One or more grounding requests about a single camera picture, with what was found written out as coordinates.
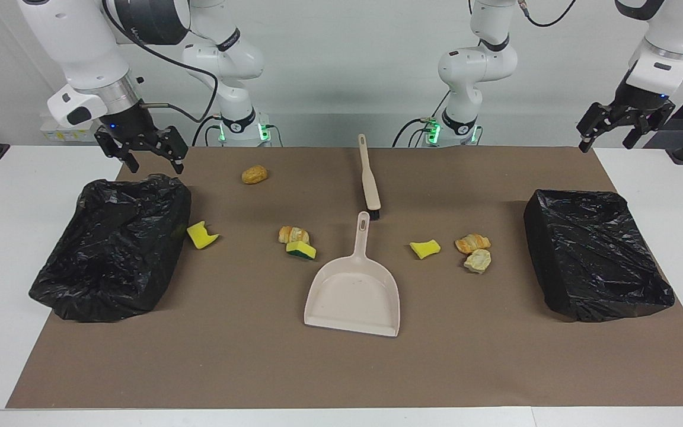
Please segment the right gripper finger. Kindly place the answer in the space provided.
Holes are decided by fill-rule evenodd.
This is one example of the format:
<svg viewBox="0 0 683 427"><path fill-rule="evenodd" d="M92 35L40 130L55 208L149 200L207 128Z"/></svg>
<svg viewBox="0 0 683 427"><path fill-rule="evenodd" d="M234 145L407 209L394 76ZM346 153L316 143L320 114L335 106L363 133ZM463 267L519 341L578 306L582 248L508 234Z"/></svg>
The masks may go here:
<svg viewBox="0 0 683 427"><path fill-rule="evenodd" d="M140 165L136 161L135 155L131 154L128 146L119 144L116 139L112 138L104 126L98 127L94 133L94 137L106 157L120 160L129 168L131 173L138 172Z"/></svg>
<svg viewBox="0 0 683 427"><path fill-rule="evenodd" d="M189 146L173 125L154 132L154 153L171 163L176 174L184 171L184 159Z"/></svg>

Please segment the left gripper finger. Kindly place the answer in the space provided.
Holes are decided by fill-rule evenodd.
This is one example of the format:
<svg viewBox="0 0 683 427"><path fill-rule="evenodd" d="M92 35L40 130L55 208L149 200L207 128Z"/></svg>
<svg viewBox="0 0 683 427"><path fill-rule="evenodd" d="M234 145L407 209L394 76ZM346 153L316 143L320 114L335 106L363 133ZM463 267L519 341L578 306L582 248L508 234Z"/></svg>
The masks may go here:
<svg viewBox="0 0 683 427"><path fill-rule="evenodd" d="M596 138L613 129L611 113L611 106L595 102L583 114L576 126L581 138L578 148L582 153L588 153Z"/></svg>
<svg viewBox="0 0 683 427"><path fill-rule="evenodd" d="M623 140L623 147L632 149L637 141L649 132L656 132L668 121L675 109L675 103L666 101L656 109L631 109L627 114L627 125L633 127Z"/></svg>

